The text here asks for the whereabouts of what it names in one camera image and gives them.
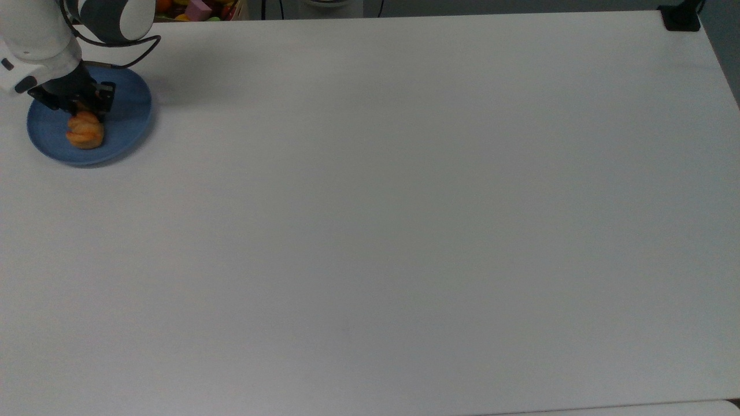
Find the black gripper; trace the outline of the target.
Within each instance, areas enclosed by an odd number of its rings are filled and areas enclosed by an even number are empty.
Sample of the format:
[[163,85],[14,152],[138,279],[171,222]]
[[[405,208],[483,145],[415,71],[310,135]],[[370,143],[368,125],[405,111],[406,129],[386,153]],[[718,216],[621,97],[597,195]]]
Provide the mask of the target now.
[[84,64],[79,64],[64,77],[32,87],[27,92],[27,95],[50,110],[62,110],[71,117],[79,112],[90,112],[100,122],[106,121],[115,94],[114,82],[96,81]]

